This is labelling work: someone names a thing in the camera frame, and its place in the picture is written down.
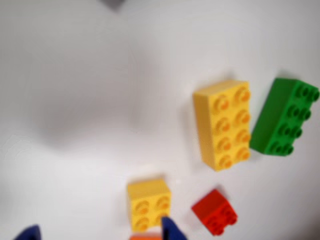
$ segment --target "toy block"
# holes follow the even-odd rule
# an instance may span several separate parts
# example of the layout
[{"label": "toy block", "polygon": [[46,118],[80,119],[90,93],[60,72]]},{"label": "toy block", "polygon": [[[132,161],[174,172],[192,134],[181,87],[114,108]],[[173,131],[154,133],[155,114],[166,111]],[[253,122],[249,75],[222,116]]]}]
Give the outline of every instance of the toy block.
[{"label": "toy block", "polygon": [[179,230],[177,225],[169,217],[162,218],[163,240],[187,240],[186,236]]},{"label": "toy block", "polygon": [[137,235],[130,237],[130,240],[163,240],[161,235]]},{"label": "toy block", "polygon": [[193,94],[202,160],[215,171],[250,157],[249,83],[228,80]]},{"label": "toy block", "polygon": [[41,240],[40,227],[34,225],[23,230],[14,240]]},{"label": "toy block", "polygon": [[160,226],[161,218],[170,215],[171,192],[163,179],[131,183],[127,191],[133,232]]},{"label": "toy block", "polygon": [[318,98],[319,89],[310,84],[276,78],[254,127],[250,147],[262,154],[290,155]]},{"label": "toy block", "polygon": [[234,225],[238,216],[218,190],[211,191],[192,207],[193,212],[212,235],[222,235],[227,225]]}]

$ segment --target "orange lego brick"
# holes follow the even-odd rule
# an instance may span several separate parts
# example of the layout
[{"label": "orange lego brick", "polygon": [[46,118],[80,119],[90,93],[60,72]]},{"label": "orange lego brick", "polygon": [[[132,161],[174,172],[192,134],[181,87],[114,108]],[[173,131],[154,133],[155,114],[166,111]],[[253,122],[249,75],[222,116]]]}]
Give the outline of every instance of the orange lego brick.
[{"label": "orange lego brick", "polygon": [[238,216],[218,190],[211,191],[192,207],[193,212],[212,235],[222,235],[227,225],[234,225]]},{"label": "orange lego brick", "polygon": [[130,240],[162,240],[161,235],[137,235],[130,237]]},{"label": "orange lego brick", "polygon": [[193,94],[202,160],[215,171],[248,160],[249,83],[228,80]]}]

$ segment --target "yellow lego brick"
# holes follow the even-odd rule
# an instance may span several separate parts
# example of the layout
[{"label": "yellow lego brick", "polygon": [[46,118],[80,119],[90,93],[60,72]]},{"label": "yellow lego brick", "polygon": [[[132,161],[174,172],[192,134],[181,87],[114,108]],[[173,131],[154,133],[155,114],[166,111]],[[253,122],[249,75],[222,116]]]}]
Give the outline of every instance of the yellow lego brick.
[{"label": "yellow lego brick", "polygon": [[193,94],[202,160],[216,171],[250,157],[249,83],[228,80]]},{"label": "yellow lego brick", "polygon": [[171,192],[162,178],[131,183],[127,191],[133,232],[160,226],[161,218],[170,215]]}]

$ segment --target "yellow 2x2 brick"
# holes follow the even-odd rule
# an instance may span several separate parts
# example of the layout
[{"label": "yellow 2x2 brick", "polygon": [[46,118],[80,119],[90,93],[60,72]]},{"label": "yellow 2x2 brick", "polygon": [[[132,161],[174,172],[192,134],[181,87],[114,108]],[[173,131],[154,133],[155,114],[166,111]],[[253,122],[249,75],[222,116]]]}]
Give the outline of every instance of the yellow 2x2 brick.
[{"label": "yellow 2x2 brick", "polygon": [[127,191],[133,232],[160,226],[162,217],[170,215],[171,192],[163,179],[131,183]]}]

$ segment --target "white surface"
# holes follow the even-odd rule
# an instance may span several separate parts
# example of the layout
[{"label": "white surface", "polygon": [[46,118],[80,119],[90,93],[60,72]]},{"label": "white surface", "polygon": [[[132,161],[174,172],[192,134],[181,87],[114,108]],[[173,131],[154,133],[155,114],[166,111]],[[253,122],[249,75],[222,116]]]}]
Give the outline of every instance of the white surface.
[{"label": "white surface", "polygon": [[0,1],[0,239],[125,240],[126,185],[164,175],[189,240],[215,187],[239,219],[220,239],[317,239],[320,104],[289,157],[201,162],[191,94],[250,82],[251,129],[273,79],[320,86],[320,1]]}]

